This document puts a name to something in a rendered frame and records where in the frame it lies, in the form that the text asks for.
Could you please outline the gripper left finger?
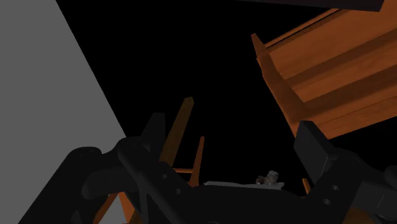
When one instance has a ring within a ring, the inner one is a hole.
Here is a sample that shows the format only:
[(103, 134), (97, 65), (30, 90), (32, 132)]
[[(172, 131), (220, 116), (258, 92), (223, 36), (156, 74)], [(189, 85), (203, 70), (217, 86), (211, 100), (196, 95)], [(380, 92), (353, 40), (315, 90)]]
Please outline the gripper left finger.
[(103, 153), (72, 150), (18, 224), (99, 224), (112, 194), (125, 192), (143, 224), (199, 224), (192, 187), (159, 160), (165, 115), (151, 116), (143, 133), (124, 137)]

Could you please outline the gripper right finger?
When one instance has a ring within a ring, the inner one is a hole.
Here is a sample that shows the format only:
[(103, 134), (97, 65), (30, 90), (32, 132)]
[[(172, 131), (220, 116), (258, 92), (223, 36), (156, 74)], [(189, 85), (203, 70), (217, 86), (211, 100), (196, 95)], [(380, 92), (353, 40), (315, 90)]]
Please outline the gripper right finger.
[(397, 165), (374, 169), (356, 153), (334, 147), (308, 120), (298, 125), (294, 149), (314, 184), (305, 198), (313, 224), (343, 224), (351, 207), (369, 213), (375, 224), (397, 224)]

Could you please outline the small grey brown figure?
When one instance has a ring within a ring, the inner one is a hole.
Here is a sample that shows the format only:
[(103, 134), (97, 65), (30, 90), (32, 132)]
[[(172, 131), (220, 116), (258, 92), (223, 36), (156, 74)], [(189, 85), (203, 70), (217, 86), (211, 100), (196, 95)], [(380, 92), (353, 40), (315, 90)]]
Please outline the small grey brown figure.
[(256, 179), (256, 184), (257, 185), (269, 185), (269, 186), (275, 186), (278, 185), (278, 177), (279, 173), (275, 171), (269, 171), (266, 176), (258, 176)]

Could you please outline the orange wooden chair frame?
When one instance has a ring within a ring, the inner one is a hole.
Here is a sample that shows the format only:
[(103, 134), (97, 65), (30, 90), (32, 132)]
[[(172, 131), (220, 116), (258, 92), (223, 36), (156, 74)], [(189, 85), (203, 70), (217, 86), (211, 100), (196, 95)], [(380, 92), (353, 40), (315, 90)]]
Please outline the orange wooden chair frame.
[[(179, 146), (181, 144), (181, 140), (183, 138), (183, 134), (185, 132), (185, 128), (187, 126), (190, 114), (193, 109), (193, 105), (193, 97), (184, 98), (183, 103), (179, 109), (178, 114), (176, 115), (174, 123), (172, 124), (172, 127), (162, 148), (159, 160), (168, 163), (171, 167), (174, 164)], [(203, 147), (204, 136), (200, 138), (193, 167), (191, 169), (174, 168), (174, 170), (179, 174), (191, 174), (188, 184), (192, 187), (199, 185), (199, 174)], [(105, 203), (103, 203), (102, 207), (95, 215), (94, 220), (91, 221), (90, 224), (99, 224), (117, 197), (119, 197), (120, 199), (123, 213), (127, 220), (127, 224), (143, 224), (143, 220), (138, 215), (137, 208), (134, 207), (130, 202), (128, 202), (126, 193), (124, 192), (110, 194), (106, 199)]]

